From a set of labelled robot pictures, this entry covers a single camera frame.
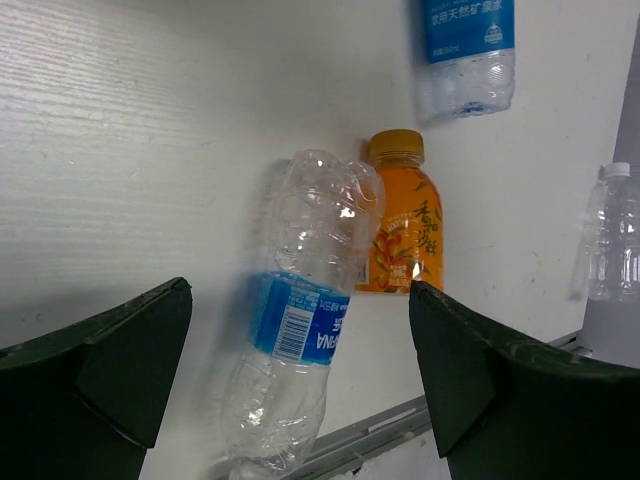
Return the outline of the crushed clear blue-label bottle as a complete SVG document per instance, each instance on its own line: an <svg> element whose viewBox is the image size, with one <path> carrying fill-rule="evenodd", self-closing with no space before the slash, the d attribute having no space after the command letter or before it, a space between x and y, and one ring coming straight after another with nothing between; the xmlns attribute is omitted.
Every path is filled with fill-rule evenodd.
<svg viewBox="0 0 640 480"><path fill-rule="evenodd" d="M234 479L283 478L311 452L384 186L365 163L306 150L288 163L270 206L248 341L222 402Z"/></svg>

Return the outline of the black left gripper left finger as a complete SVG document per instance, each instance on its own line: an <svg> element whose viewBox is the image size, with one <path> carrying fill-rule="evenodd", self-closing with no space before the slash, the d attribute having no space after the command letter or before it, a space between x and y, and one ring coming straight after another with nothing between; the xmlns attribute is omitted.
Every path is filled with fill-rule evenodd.
<svg viewBox="0 0 640 480"><path fill-rule="evenodd" d="M171 279L1 351L4 479L136 479L155 444L192 315Z"/></svg>

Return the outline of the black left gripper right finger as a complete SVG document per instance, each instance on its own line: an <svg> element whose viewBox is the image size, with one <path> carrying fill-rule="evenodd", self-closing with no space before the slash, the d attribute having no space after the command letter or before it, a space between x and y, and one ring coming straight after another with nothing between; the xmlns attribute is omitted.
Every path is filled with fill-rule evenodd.
<svg viewBox="0 0 640 480"><path fill-rule="evenodd" d="M639 373L569 353L415 281L409 320L455 479L635 479Z"/></svg>

